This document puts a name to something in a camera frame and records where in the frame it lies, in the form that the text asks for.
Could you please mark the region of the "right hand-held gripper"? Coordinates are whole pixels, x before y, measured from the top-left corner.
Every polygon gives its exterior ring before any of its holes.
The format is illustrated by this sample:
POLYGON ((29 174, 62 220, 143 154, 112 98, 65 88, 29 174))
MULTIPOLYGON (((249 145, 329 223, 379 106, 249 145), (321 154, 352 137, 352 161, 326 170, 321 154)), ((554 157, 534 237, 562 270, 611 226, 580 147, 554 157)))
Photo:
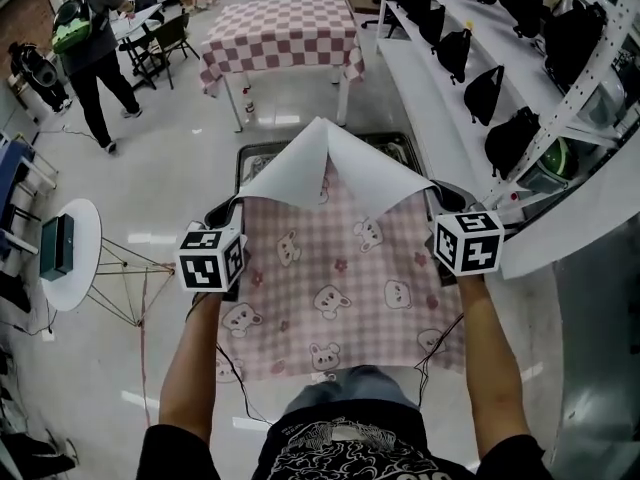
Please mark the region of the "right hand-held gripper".
POLYGON ((425 245, 433 258, 440 284, 452 286, 460 277, 499 269, 504 226, 494 211, 482 211, 473 194, 446 182, 428 188, 432 213, 431 236, 425 245))

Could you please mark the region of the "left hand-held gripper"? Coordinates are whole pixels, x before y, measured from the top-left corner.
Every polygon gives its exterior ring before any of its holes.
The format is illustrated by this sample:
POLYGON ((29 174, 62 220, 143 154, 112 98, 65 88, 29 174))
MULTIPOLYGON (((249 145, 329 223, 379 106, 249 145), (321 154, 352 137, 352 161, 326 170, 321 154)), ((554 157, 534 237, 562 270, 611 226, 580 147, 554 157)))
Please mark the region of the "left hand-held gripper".
POLYGON ((232 197, 207 213, 208 228, 197 221, 189 224, 175 254, 185 291, 221 294, 226 302, 238 299, 247 263, 243 216, 244 200, 232 197))

